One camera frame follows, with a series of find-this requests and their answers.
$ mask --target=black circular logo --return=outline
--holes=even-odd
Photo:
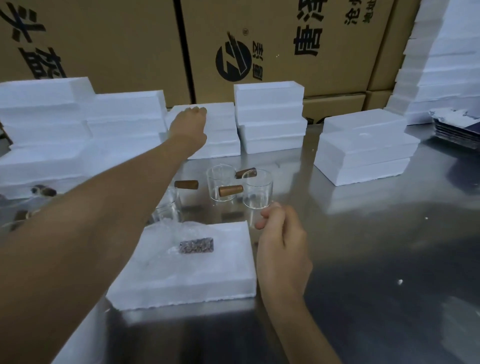
[[[230,41],[225,42],[225,54],[223,47],[218,49],[215,65],[218,73],[230,82],[243,80],[252,68],[252,55],[248,47],[238,42],[229,34]]]

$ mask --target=hand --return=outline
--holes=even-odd
[[[192,147],[192,154],[203,147],[207,141],[204,134],[207,109],[195,107],[187,108],[180,112],[170,125],[168,136],[170,138],[186,137]]]
[[[312,272],[307,233],[291,206],[274,202],[255,224],[263,229],[258,242],[257,277],[267,310],[282,304],[302,304]]]

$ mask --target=cardboard box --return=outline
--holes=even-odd
[[[181,4],[197,102],[207,103],[259,81],[296,81],[307,97],[366,91],[393,0]]]
[[[402,66],[403,50],[412,32],[420,0],[395,0],[368,85],[370,91],[391,90]]]
[[[319,124],[329,116],[361,111],[364,101],[364,94],[308,97],[303,99],[303,117],[308,124]]]
[[[392,90],[367,91],[362,110],[383,109],[385,106],[387,106],[388,99],[391,95]]]
[[[22,0],[0,10],[0,81],[88,76],[97,93],[164,90],[168,106],[191,102],[173,1]]]

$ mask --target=stack of paper boxes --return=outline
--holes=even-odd
[[[194,107],[207,109],[204,129],[207,142],[189,159],[239,156],[240,139],[237,135],[233,102],[174,106],[166,118],[167,127],[170,128],[173,120],[181,111]]]
[[[326,118],[314,165],[335,186],[399,175],[420,142],[406,124],[382,109]]]
[[[161,143],[162,91],[96,95],[86,77],[0,84],[0,122],[13,141],[0,158],[0,194],[41,184],[67,192]]]
[[[293,81],[234,85],[237,125],[248,154],[302,147],[303,91]]]
[[[480,102],[480,22],[476,0],[423,0],[386,110],[408,125],[432,122],[430,109]]]

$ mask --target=wooden handle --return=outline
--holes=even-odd
[[[175,181],[173,184],[177,188],[181,188],[183,190],[198,190],[198,181],[197,180],[189,180],[189,181]]]
[[[240,178],[243,177],[243,175],[249,172],[247,177],[256,177],[257,176],[257,168],[247,168],[246,170],[239,170],[237,173],[235,173],[235,178],[239,180]]]
[[[243,186],[238,184],[236,186],[222,186],[218,188],[218,195],[220,197],[227,197],[233,194],[239,194],[243,192]]]

